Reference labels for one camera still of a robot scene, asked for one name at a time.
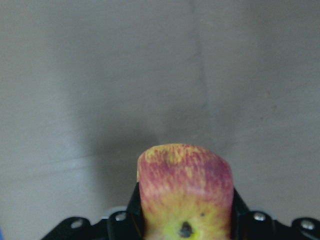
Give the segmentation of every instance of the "apple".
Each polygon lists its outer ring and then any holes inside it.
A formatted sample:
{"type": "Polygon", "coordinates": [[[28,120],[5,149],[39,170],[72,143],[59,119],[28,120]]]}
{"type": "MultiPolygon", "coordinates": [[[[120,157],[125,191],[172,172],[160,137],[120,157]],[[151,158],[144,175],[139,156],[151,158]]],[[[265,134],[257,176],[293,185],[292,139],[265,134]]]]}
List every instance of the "apple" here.
{"type": "Polygon", "coordinates": [[[138,158],[144,240],[229,240],[229,164],[201,146],[165,144],[138,158]]]}

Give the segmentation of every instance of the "metal bolt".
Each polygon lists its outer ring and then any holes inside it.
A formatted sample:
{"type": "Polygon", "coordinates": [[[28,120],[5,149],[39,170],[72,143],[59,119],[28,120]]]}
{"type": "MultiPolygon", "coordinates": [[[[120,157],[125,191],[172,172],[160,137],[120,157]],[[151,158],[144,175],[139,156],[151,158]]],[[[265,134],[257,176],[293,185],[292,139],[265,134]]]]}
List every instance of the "metal bolt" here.
{"type": "Polygon", "coordinates": [[[84,221],[81,218],[78,220],[75,220],[73,223],[71,223],[71,228],[72,229],[80,228],[83,223],[84,223],[84,221]]]}
{"type": "Polygon", "coordinates": [[[119,212],[116,216],[115,216],[115,220],[116,221],[123,221],[125,220],[127,217],[127,213],[125,211],[119,212]]]}
{"type": "Polygon", "coordinates": [[[315,224],[310,220],[304,219],[301,221],[300,224],[301,224],[301,227],[303,227],[304,229],[307,229],[307,230],[315,229],[315,224]]]}
{"type": "Polygon", "coordinates": [[[253,218],[257,221],[264,221],[266,220],[266,215],[262,212],[255,212],[253,218]]]}

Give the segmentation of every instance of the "apple skin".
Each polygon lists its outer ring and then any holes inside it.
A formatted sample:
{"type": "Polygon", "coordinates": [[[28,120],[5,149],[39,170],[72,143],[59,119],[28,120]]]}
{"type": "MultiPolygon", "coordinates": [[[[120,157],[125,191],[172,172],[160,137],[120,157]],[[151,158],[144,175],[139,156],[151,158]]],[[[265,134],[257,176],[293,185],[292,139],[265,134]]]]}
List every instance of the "apple skin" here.
{"type": "Polygon", "coordinates": [[[229,164],[190,144],[165,144],[138,159],[145,240],[230,240],[234,196],[229,164]]]}

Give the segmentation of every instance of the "table surface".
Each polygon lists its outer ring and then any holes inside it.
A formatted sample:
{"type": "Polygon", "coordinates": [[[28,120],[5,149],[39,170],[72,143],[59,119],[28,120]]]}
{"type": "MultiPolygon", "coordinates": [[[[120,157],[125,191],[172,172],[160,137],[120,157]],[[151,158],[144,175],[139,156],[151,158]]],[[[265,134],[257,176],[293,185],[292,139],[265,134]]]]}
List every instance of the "table surface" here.
{"type": "Polygon", "coordinates": [[[320,1],[0,3],[0,227],[125,206],[151,146],[204,146],[254,209],[320,218],[320,1]]]}

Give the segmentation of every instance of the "gray tabletop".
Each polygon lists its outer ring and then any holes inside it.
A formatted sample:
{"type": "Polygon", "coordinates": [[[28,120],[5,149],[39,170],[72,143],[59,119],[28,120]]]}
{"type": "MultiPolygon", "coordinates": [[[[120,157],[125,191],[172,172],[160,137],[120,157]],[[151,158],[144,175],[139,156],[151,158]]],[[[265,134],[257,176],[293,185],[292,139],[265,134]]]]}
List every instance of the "gray tabletop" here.
{"type": "Polygon", "coordinates": [[[138,156],[224,159],[251,208],[320,218],[320,1],[0,3],[0,227],[126,205],[138,156]]]}

